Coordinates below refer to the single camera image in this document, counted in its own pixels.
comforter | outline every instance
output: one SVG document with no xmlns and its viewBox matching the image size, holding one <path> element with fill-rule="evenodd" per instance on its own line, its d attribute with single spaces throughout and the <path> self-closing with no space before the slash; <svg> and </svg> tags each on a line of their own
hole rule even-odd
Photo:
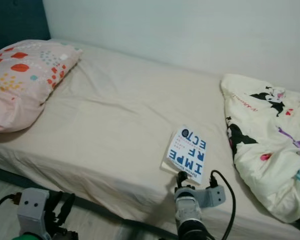
<svg viewBox="0 0 300 240">
<path fill-rule="evenodd" d="M 300 219 L 300 93 L 232 74 L 221 89 L 241 178 L 276 218 Z"/>
</svg>

pillow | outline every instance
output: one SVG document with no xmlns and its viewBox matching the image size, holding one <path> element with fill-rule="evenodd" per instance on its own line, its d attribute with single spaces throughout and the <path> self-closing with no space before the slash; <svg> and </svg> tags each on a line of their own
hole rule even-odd
<svg viewBox="0 0 300 240">
<path fill-rule="evenodd" d="M 1 49 L 0 132 L 29 127 L 81 53 L 50 40 L 24 40 Z"/>
</svg>

mattress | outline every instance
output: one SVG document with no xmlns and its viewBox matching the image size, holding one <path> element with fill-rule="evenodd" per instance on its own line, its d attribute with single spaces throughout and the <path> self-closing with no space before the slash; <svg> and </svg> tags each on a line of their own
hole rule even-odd
<svg viewBox="0 0 300 240">
<path fill-rule="evenodd" d="M 299 230 L 270 216 L 233 166 L 221 76 L 71 44 L 83 49 L 82 58 L 41 116 L 28 129 L 0 134 L 0 169 L 175 233 L 175 176 L 160 165 L 172 133 L 185 124 L 207 142 L 198 188 L 208 187 L 213 169 L 233 187 L 237 211 L 229 239 L 300 239 Z M 217 239 L 232 211 L 228 190 L 226 197 L 202 210 Z"/>
</svg>

green component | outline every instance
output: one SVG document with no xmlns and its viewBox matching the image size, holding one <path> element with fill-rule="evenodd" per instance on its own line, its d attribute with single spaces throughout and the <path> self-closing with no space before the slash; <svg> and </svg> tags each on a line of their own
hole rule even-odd
<svg viewBox="0 0 300 240">
<path fill-rule="evenodd" d="M 32 236 L 32 235 L 25 234 L 22 236 L 15 237 L 12 240 L 39 240 L 39 238 Z"/>
</svg>

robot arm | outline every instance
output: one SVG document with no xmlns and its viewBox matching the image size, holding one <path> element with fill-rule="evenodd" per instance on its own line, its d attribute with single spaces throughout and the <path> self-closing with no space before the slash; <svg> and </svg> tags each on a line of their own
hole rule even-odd
<svg viewBox="0 0 300 240">
<path fill-rule="evenodd" d="M 215 207 L 224 203 L 226 200 L 224 187 L 218 185 L 216 179 L 211 175 L 210 187 L 202 190 L 195 190 L 195 187 L 191 185 L 182 186 L 182 182 L 187 178 L 188 175 L 185 171 L 179 172 L 176 177 L 178 187 L 174 190 L 174 201 L 176 206 L 175 221 L 178 239 L 215 240 L 203 224 L 201 208 Z M 223 240 L 227 238 L 235 217 L 235 198 L 233 200 L 234 209 L 226 233 L 222 238 Z"/>
<path fill-rule="evenodd" d="M 76 232 L 60 227 L 69 215 L 76 196 L 70 195 L 58 216 L 53 212 L 62 195 L 62 192 L 53 194 L 38 188 L 25 189 L 17 211 L 20 237 L 15 240 L 77 240 Z"/>
</svg>

